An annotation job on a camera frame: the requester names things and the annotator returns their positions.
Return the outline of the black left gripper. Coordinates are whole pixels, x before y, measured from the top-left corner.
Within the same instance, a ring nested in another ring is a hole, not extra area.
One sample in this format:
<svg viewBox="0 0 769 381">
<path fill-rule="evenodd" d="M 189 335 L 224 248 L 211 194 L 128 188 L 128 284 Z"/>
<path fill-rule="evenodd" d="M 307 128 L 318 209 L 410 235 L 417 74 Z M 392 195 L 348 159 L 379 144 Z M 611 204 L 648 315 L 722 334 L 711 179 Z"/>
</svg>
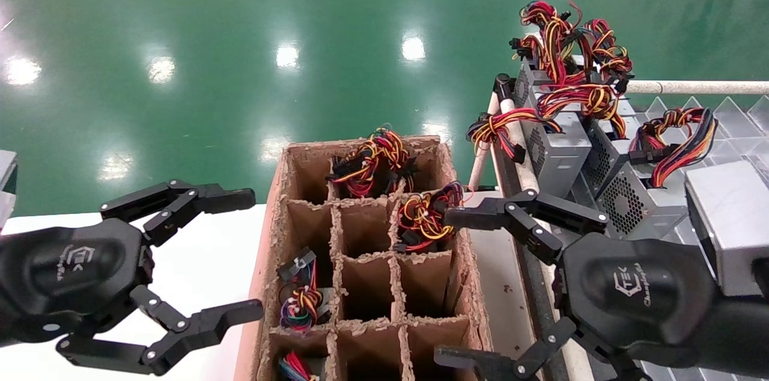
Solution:
<svg viewBox="0 0 769 381">
<path fill-rule="evenodd" d="M 231 327 L 261 320 L 264 308 L 249 299 L 184 317 L 140 286 L 152 281 L 149 246 L 162 246 L 201 213 L 255 205 L 249 187 L 171 180 L 107 201 L 100 208 L 106 220 L 96 225 L 2 236 L 2 346 L 75 334 L 56 346 L 72 365 L 164 376 L 187 354 L 219 345 Z M 147 216 L 144 233 L 128 223 Z M 77 337 L 103 334 L 137 307 L 166 331 L 150 346 Z"/>
</svg>

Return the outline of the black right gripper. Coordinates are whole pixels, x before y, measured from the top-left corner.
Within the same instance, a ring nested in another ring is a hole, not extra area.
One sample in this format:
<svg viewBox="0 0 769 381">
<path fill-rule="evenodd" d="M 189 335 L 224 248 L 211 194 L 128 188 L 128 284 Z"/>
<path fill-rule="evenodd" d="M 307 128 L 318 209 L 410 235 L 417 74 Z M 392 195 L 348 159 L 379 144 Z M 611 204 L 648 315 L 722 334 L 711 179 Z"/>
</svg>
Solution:
<svg viewBox="0 0 769 381">
<path fill-rule="evenodd" d="M 584 236 L 566 247 L 539 222 Z M 700 249 L 657 239 L 616 240 L 607 216 L 527 190 L 445 210 L 456 230 L 507 230 L 542 263 L 559 261 L 561 318 L 517 360 L 499 353 L 434 348 L 434 362 L 473 369 L 481 380 L 531 380 L 573 337 L 601 361 L 625 356 L 668 367 L 699 358 L 695 339 L 719 296 Z"/>
</svg>

